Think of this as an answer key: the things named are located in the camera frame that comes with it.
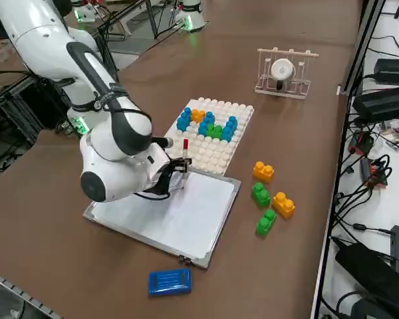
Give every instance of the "whiteboard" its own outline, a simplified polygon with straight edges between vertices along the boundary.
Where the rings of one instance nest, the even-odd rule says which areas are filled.
[[[164,201],[131,195],[92,203],[83,216],[207,268],[241,182],[190,171],[183,189]]]

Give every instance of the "white round object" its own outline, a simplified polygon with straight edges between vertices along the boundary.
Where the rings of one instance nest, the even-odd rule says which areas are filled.
[[[213,157],[217,159],[221,158],[221,151],[219,150],[214,151]]]
[[[271,67],[271,74],[277,81],[284,81],[295,74],[293,63],[287,58],[279,58]]]
[[[195,145],[189,146],[189,148],[188,148],[188,152],[189,152],[189,153],[197,153],[198,150],[199,150],[198,147],[195,146]]]
[[[224,159],[219,160],[219,166],[220,167],[226,167],[227,161],[225,161]]]

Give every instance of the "green lego brick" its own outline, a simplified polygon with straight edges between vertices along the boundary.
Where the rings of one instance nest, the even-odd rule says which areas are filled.
[[[265,189],[262,183],[256,183],[253,187],[253,192],[251,193],[256,203],[260,207],[269,206],[271,203],[271,197],[269,196],[269,192]]]
[[[255,232],[259,235],[266,236],[268,232],[271,230],[272,225],[274,224],[277,215],[272,209],[266,210],[266,213],[260,221],[258,222]]]
[[[211,137],[214,131],[214,124],[208,124],[207,125],[207,136]]]

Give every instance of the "table surface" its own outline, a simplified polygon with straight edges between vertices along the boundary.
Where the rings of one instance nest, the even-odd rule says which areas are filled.
[[[397,0],[387,1],[384,4],[382,12],[393,13],[396,11],[398,4],[399,1]],[[372,37],[378,38],[387,35],[394,35],[396,40],[399,42],[399,19],[393,19],[392,15],[381,15]],[[394,41],[391,38],[371,39],[369,47],[382,52],[399,54],[399,48],[394,44]],[[379,58],[395,57],[368,51],[364,61],[364,74],[374,73],[374,65]],[[366,79],[363,83],[363,94],[394,87],[397,86],[376,84],[373,80]],[[371,150],[369,157],[374,159],[383,154],[388,154],[390,156],[390,167],[393,169],[392,175],[388,178],[388,187],[383,190],[374,190],[369,201],[352,210],[345,218],[345,220],[350,224],[362,223],[367,227],[381,229],[391,229],[393,226],[399,225],[399,152],[386,145],[384,140],[380,138]],[[356,158],[357,157],[350,158],[343,167],[352,163]],[[353,169],[355,171],[354,174],[342,176],[340,179],[339,191],[345,194],[354,191],[362,183],[359,173],[359,163],[355,164]],[[390,237],[388,235],[372,231],[358,232],[353,231],[350,227],[347,228],[368,248],[390,255]],[[334,228],[332,235],[339,236],[349,241],[352,240],[340,226]],[[355,281],[351,275],[335,262],[334,258],[337,251],[337,247],[333,242],[331,242],[327,258],[327,267],[325,269],[323,296],[332,306],[337,304],[337,301],[342,295],[357,289],[357,281]],[[341,304],[340,311],[345,314],[350,314],[353,304],[358,301],[358,299],[358,296],[347,298]],[[321,306],[320,311],[322,314],[330,314],[324,306]]]
[[[359,15],[356,0],[209,1],[200,33],[174,35],[120,73],[155,134],[190,98],[255,107],[226,172],[241,190],[208,270],[192,269],[191,294],[148,298],[148,273],[180,264],[82,218],[77,141],[51,132],[0,178],[0,275],[65,318],[308,317],[345,112],[336,89]],[[254,93],[257,49],[273,47],[320,54],[306,100]],[[258,160],[275,168],[271,194],[284,191],[297,207],[265,239],[250,198]]]

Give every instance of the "brown table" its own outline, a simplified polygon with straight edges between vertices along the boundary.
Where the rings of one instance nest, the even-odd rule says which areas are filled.
[[[337,84],[356,35],[359,1],[209,1],[197,34],[175,35],[120,73],[166,132],[190,98],[251,104],[255,113],[226,176],[242,181],[208,270],[189,295],[148,298],[148,273],[167,255],[82,218],[89,200],[75,140],[43,132],[0,178],[0,275],[66,318],[308,318],[329,211],[345,103]],[[311,49],[305,101],[254,93],[257,48]],[[255,236],[253,165],[270,163],[272,194],[297,207]]]

